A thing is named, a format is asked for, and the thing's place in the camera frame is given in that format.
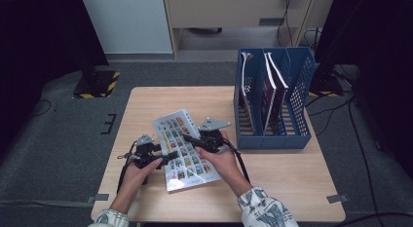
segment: hazard tape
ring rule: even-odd
[[[108,97],[112,94],[113,89],[116,86],[116,83],[118,82],[118,77],[121,74],[121,72],[116,71],[113,74],[113,78],[109,86],[107,87],[107,91],[105,93],[100,93],[100,94],[88,94],[88,93],[83,93],[83,94],[78,94],[78,95],[73,95],[74,98],[95,98],[95,97]]]

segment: wall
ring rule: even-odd
[[[172,54],[164,0],[83,0],[106,54]]]

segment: book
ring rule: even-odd
[[[269,125],[273,133],[277,133],[277,128],[281,119],[282,105],[284,103],[285,93],[288,91],[288,84],[282,77],[279,68],[271,58],[271,53],[265,54],[266,60],[273,76],[275,85],[277,86],[276,94],[274,96],[273,107],[271,109]]]
[[[277,86],[274,82],[273,73],[267,55],[265,55],[265,70],[262,72],[262,94],[261,94],[261,123],[263,132],[267,130],[270,123],[270,116],[276,96]]]
[[[153,127],[162,153],[167,155],[177,151],[179,155],[165,165],[168,192],[221,179],[212,163],[202,158],[192,144],[184,140],[184,133],[200,138],[200,133],[185,108],[155,119]]]
[[[242,74],[241,74],[242,78],[241,78],[241,92],[240,92],[239,104],[241,105],[241,108],[243,109],[244,118],[247,119],[247,121],[249,122],[252,134],[255,134],[255,126],[252,120],[251,105],[246,96],[246,94],[251,91],[251,86],[250,86],[251,80],[250,80],[250,77],[245,77],[245,65],[250,59],[253,58],[253,55],[251,53],[246,53],[246,52],[242,52],[241,54],[243,56],[243,69],[242,69]]]

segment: magazine holder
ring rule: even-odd
[[[244,65],[243,53],[251,56]],[[271,53],[275,65],[288,84],[276,132],[263,129],[260,121],[265,53]],[[314,72],[314,57],[308,48],[239,49],[234,90],[237,146],[243,149],[303,149],[311,138],[304,116],[305,100]],[[246,90],[245,105],[243,88]]]

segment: patterned sleeve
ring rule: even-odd
[[[129,219],[116,210],[104,209],[100,211],[94,224],[89,227],[129,227]]]
[[[243,210],[245,227],[298,227],[289,210],[280,201],[268,197],[259,186],[242,194],[238,203]]]

